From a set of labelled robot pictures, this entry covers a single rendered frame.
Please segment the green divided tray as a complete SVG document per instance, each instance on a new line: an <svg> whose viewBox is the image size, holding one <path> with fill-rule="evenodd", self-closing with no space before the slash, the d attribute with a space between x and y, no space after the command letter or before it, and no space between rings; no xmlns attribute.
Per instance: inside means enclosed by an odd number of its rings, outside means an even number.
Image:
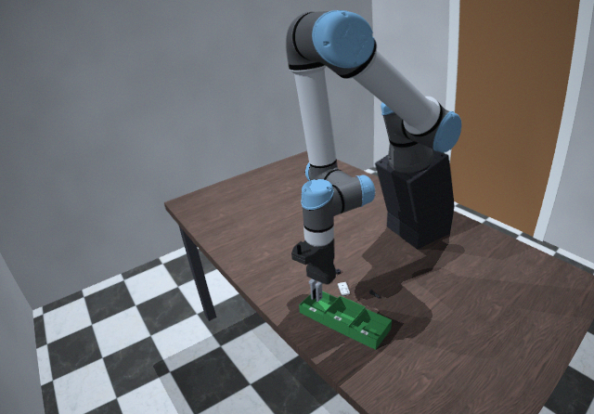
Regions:
<svg viewBox="0 0 594 414"><path fill-rule="evenodd" d="M299 304L300 313L375 350L391 330L391 319L361 304L325 292L322 297L316 302L310 294Z"/></svg>

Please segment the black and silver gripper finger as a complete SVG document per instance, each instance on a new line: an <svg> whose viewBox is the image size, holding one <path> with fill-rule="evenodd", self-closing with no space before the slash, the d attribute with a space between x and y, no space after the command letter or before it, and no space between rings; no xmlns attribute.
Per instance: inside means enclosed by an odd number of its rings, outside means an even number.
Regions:
<svg viewBox="0 0 594 414"><path fill-rule="evenodd" d="M316 302L319 302L323 297L322 297L322 284L321 282L318 282L316 284Z"/></svg>
<svg viewBox="0 0 594 414"><path fill-rule="evenodd" d="M315 300L316 299L316 294L315 294L315 292L316 292L316 280L311 279L309 281L309 284L310 284L310 287L311 287L311 299L312 300Z"/></svg>

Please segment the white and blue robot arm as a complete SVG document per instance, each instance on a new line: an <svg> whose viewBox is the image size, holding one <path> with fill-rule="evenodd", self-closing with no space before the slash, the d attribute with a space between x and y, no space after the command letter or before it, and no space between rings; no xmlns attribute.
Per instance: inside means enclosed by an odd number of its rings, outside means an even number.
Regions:
<svg viewBox="0 0 594 414"><path fill-rule="evenodd" d="M305 170L309 181L302 187L303 226L311 232L330 230L335 215L375 197L368 176L351 177L338 169L326 66L343 79L354 78L381 101L390 141L388 161L395 171L426 168L433 161L433 150L448 152L460 136L460 117L435 98L424 98L377 51L372 34L364 18L345 10L305 12L287 31L287 59L295 76L309 159Z"/></svg>

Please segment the white domino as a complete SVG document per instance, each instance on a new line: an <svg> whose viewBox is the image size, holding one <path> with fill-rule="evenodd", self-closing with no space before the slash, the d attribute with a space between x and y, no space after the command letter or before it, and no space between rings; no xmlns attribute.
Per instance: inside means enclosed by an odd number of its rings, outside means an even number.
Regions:
<svg viewBox="0 0 594 414"><path fill-rule="evenodd" d="M346 282L338 283L338 287L340 289L342 296L350 294Z"/></svg>

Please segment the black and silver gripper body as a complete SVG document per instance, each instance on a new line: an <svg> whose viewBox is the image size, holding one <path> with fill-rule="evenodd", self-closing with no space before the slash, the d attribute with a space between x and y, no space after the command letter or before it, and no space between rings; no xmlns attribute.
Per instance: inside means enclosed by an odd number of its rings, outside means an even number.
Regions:
<svg viewBox="0 0 594 414"><path fill-rule="evenodd" d="M309 278L330 284L336 278L336 268L333 264L334 226L322 232L323 234L313 234L315 232L310 232L304 227L303 232L304 242L300 241L293 247L292 260L307 265L306 275Z"/></svg>

